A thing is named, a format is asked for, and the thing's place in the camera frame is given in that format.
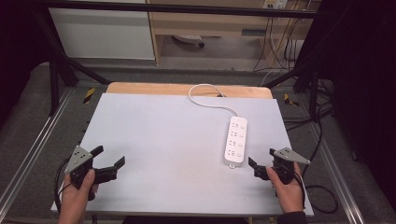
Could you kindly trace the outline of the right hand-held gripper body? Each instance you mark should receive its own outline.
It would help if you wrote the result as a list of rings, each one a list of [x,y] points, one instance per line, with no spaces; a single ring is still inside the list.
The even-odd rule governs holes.
[[[299,162],[302,164],[310,164],[311,161],[304,158],[297,152],[293,151],[292,149],[288,147],[284,147],[282,149],[276,150],[276,155],[274,156],[273,159],[273,168],[279,179],[285,184],[288,185],[292,179],[294,178],[294,163]],[[262,180],[270,180],[266,167],[263,165],[258,164],[258,169],[254,170],[254,176],[258,177]]]

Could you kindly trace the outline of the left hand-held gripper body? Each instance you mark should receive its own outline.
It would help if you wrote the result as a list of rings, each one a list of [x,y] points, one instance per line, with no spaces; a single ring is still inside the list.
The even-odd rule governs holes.
[[[94,158],[95,157],[90,154],[90,151],[80,146],[77,146],[71,154],[64,173],[66,175],[70,174],[71,183],[76,189],[80,188],[85,175],[91,169],[95,171],[94,185],[106,183],[117,178],[118,171],[116,171],[113,166],[100,169],[93,168],[92,164]]]

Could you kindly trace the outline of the white cabinet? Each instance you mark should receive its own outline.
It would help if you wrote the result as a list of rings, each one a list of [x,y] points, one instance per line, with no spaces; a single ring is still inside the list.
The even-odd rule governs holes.
[[[51,8],[66,54],[73,58],[155,58],[144,12]]]

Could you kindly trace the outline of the aluminium rail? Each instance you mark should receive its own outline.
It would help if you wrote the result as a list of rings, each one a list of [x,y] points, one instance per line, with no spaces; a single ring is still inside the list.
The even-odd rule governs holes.
[[[365,224],[364,218],[361,214],[361,210],[357,206],[351,190],[349,189],[346,180],[344,179],[341,170],[336,164],[335,159],[327,145],[324,137],[320,137],[322,130],[316,123],[311,124],[312,132],[314,133],[317,140],[319,140],[318,148],[321,158],[325,164],[325,167],[330,175],[332,184],[335,188],[337,196],[340,200],[341,205],[344,208],[346,216],[350,224]]]
[[[56,126],[60,116],[66,108],[74,88],[67,88],[60,99],[60,105],[55,110],[54,114],[49,116],[45,125],[41,129],[38,137],[31,145],[27,155],[24,157],[16,174],[12,177],[10,183],[7,185],[5,192],[0,197],[0,220],[4,219],[15,198],[17,197],[21,186],[25,179],[31,172],[35,161],[37,160],[42,148],[46,145],[52,130]]]

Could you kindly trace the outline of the person's right hand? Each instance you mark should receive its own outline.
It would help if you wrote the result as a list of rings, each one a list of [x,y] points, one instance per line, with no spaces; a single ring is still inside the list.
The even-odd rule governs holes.
[[[300,168],[294,164],[295,175],[293,180],[285,185],[278,177],[273,168],[267,168],[267,174],[276,191],[277,199],[284,214],[291,212],[302,212],[304,210],[304,197],[302,187],[297,180]]]

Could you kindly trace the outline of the white chair base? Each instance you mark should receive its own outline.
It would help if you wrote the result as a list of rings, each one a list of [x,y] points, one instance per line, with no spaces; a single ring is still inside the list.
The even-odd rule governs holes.
[[[184,43],[198,45],[200,48],[205,46],[203,39],[199,35],[174,35],[174,38]]]

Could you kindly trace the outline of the wooden table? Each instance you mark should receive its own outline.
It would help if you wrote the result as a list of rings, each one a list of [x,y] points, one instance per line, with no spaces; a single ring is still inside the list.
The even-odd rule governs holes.
[[[155,94],[155,95],[189,95],[192,96],[220,96],[220,91],[226,97],[233,98],[261,98],[272,99],[273,94],[267,88],[248,87],[240,85],[214,85],[194,87],[193,84],[171,83],[140,83],[140,82],[113,82],[108,85],[106,93],[127,94]]]

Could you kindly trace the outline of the black curtain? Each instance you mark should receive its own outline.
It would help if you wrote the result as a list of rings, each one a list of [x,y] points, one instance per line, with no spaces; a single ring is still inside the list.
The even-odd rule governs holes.
[[[334,83],[352,147],[396,211],[396,0],[353,0],[320,73]]]
[[[0,0],[0,127],[48,56],[26,0]]]

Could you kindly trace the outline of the light grey board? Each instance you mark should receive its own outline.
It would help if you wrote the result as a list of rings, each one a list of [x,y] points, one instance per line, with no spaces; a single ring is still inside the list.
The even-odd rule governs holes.
[[[268,181],[224,161],[231,116],[247,120],[246,156],[261,165],[290,146],[274,99],[116,94],[101,96],[81,145],[104,151],[96,168],[119,159],[88,211],[108,215],[262,217],[279,207]]]

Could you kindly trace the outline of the white power strip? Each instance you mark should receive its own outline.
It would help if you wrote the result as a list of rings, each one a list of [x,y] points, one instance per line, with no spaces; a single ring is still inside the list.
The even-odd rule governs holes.
[[[247,130],[245,118],[231,117],[224,151],[224,161],[230,168],[241,166],[245,159]]]

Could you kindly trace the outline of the wooden desk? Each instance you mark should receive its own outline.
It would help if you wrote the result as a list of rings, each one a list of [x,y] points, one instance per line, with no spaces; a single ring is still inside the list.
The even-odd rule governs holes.
[[[149,4],[169,4],[210,7],[263,7],[264,0],[146,0]],[[321,0],[288,0],[287,10],[318,10]],[[281,50],[286,41],[303,40],[312,24],[310,19],[260,18],[208,14],[155,13],[148,14],[155,61],[162,57],[163,38],[167,35],[248,36],[256,37],[263,48],[267,65],[281,65]]]

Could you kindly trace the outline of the person's left hand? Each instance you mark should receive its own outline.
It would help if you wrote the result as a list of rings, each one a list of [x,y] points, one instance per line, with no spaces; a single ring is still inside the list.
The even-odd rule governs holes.
[[[77,216],[85,216],[88,197],[93,186],[94,179],[95,171],[91,169],[85,175],[80,188],[76,189],[73,185],[70,185],[70,175],[66,175],[64,177],[64,183],[67,185],[67,188],[65,188],[62,193],[60,216],[63,214],[76,214]]]

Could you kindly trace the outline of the white wall outlet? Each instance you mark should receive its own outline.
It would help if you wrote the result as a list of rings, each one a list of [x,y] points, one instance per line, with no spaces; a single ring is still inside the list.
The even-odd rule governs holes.
[[[288,0],[264,0],[263,7],[269,9],[283,9],[286,7]]]

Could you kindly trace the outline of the black metal frame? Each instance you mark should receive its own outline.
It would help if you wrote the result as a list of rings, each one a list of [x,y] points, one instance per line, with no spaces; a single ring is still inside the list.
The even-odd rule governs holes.
[[[61,75],[67,86],[78,84],[72,67],[82,72],[84,75],[108,85],[111,80],[100,77],[87,67],[70,58],[63,50],[60,42],[56,39],[57,32],[50,29],[48,21],[43,17],[42,11],[50,8],[66,9],[88,9],[88,10],[109,10],[109,11],[133,11],[133,12],[155,12],[155,13],[179,13],[179,14],[208,14],[227,16],[248,16],[248,17],[269,17],[269,18],[294,18],[294,19],[327,19],[332,16],[330,12],[316,12],[312,10],[275,10],[275,9],[255,9],[247,7],[210,7],[210,6],[188,6],[169,4],[146,4],[146,3],[117,3],[117,2],[97,2],[97,1],[73,1],[73,0],[33,0],[26,3],[30,9],[37,27],[41,30],[50,52],[50,86],[51,86],[51,113],[54,113],[59,106],[57,100],[58,84],[57,74]]]

